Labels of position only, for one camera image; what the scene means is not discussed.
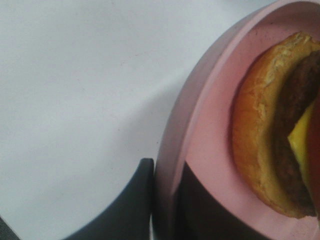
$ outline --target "white surface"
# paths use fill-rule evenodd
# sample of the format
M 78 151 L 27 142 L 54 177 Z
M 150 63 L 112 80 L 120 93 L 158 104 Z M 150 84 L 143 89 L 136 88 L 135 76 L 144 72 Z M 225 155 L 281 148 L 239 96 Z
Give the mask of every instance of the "white surface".
M 0 1 L 0 215 L 66 237 L 156 158 L 188 74 L 273 1 Z

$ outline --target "cheese slice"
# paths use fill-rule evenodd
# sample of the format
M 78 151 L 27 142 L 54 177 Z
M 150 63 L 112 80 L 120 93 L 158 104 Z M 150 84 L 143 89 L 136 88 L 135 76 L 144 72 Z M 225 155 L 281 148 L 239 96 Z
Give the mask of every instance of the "cheese slice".
M 291 149 L 295 155 L 302 176 L 302 180 L 310 192 L 310 181 L 308 173 L 308 154 L 307 154 L 307 130 L 311 118 L 314 102 L 304 111 L 301 118 L 295 124 L 294 129 L 288 136 Z

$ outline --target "hamburger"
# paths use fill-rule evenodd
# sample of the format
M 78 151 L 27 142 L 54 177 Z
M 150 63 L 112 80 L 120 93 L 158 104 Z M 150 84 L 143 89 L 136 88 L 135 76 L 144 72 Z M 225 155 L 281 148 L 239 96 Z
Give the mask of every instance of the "hamburger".
M 238 172 L 259 199 L 288 217 L 316 216 L 320 207 L 319 85 L 320 42 L 297 32 L 252 64 L 234 99 Z

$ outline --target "toasted bun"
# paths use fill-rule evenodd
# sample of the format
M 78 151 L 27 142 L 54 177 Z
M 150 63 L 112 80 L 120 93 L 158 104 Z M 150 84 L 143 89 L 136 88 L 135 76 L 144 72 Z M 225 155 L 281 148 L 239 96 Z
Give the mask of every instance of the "toasted bun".
M 320 42 L 298 32 L 267 50 L 248 71 L 236 96 L 232 148 L 236 167 L 254 193 L 288 217 L 304 215 L 287 196 L 273 165 L 272 127 L 278 95 L 297 64 Z

